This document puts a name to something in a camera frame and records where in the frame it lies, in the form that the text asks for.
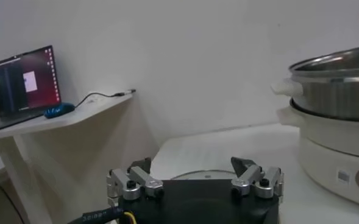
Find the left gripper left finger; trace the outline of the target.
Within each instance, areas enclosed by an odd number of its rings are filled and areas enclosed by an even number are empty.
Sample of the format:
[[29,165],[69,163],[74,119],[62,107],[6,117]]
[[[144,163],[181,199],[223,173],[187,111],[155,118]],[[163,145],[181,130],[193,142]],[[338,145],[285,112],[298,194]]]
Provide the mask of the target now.
[[136,201],[141,197],[161,199],[165,189],[162,180],[150,176],[151,158],[144,158],[131,163],[126,169],[110,169],[106,176],[107,201],[110,206],[122,198]]

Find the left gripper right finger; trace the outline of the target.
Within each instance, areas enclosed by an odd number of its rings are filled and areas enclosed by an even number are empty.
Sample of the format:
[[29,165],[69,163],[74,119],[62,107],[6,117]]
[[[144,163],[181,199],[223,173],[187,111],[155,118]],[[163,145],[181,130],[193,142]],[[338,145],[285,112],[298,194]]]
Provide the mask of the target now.
[[231,180],[232,195],[236,199],[247,197],[254,193],[261,199],[277,197],[283,201],[284,173],[279,167],[269,167],[264,170],[251,159],[231,157],[231,165],[236,178]]

